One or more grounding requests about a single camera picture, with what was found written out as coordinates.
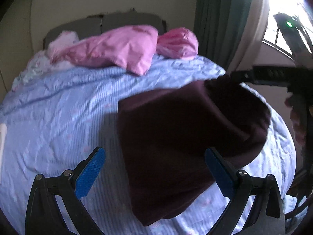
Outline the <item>right hand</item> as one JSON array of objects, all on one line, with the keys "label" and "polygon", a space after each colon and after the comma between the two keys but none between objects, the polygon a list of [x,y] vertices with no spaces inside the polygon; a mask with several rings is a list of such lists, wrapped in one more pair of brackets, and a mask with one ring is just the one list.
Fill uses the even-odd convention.
[{"label": "right hand", "polygon": [[306,145],[306,110],[300,96],[289,96],[285,105],[291,109],[290,120],[294,130],[294,136],[300,146]]}]

